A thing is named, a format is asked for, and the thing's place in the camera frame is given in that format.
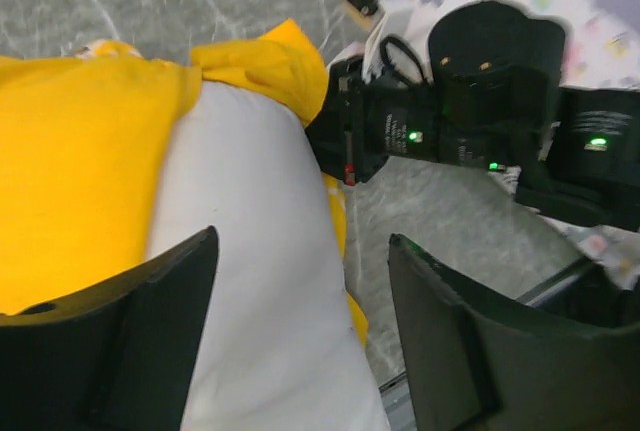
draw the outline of floor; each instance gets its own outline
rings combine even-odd
[[[134,44],[146,57],[184,63],[194,44],[253,37],[293,17],[331,58],[364,38],[343,18],[340,1],[0,0],[0,54],[66,55],[107,37]],[[577,257],[480,173],[392,160],[348,194],[347,283],[370,319],[368,354],[380,383],[403,368],[386,272],[392,232],[514,297]]]

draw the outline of black device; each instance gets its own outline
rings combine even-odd
[[[431,31],[432,82],[396,36],[380,42],[383,70],[368,84],[362,57],[334,64],[307,128],[322,171],[355,185],[392,155],[497,172],[520,166],[516,202],[579,226],[637,231],[640,93],[561,87],[565,40],[561,22],[486,0]],[[394,66],[398,53],[418,81]]]

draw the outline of black strap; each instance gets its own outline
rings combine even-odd
[[[418,56],[416,56],[416,53],[409,47],[407,43],[405,43],[402,40],[402,38],[394,34],[385,36],[380,41],[380,61],[382,61],[382,65],[384,66],[384,68],[388,70],[391,73],[391,75],[401,83],[407,86],[412,86],[416,84],[413,80],[409,79],[405,74],[398,71],[395,64],[393,64],[393,62],[391,61],[391,57],[389,56],[390,45],[392,45],[402,54],[407,56],[411,60],[411,62],[415,64],[416,68],[418,69],[418,74],[420,74],[421,82],[425,83],[427,81],[427,77],[424,73],[422,64],[420,63],[420,59],[418,59]]]

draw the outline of white fabric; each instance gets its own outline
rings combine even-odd
[[[293,113],[204,84],[174,133],[156,208],[150,257],[207,225],[220,235],[184,430],[389,429],[352,329],[326,188]]]

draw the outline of yellow cloth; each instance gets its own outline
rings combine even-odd
[[[0,312],[103,281],[144,256],[174,123],[197,68],[122,54],[0,59]]]
[[[257,40],[194,48],[189,68],[146,61],[113,41],[77,57],[0,57],[0,313],[141,262],[168,138],[201,79],[269,96],[305,126],[328,84],[322,58],[292,21]],[[335,179],[325,183],[344,255],[344,195]],[[348,299],[364,344],[367,321]]]
[[[197,46],[191,63],[208,81],[220,81],[264,94],[291,109],[307,126],[322,108],[329,84],[322,56],[292,21],[288,20],[255,40]],[[336,179],[324,176],[331,218],[344,258],[347,236],[345,198]],[[348,295],[354,327],[366,344],[368,323]]]

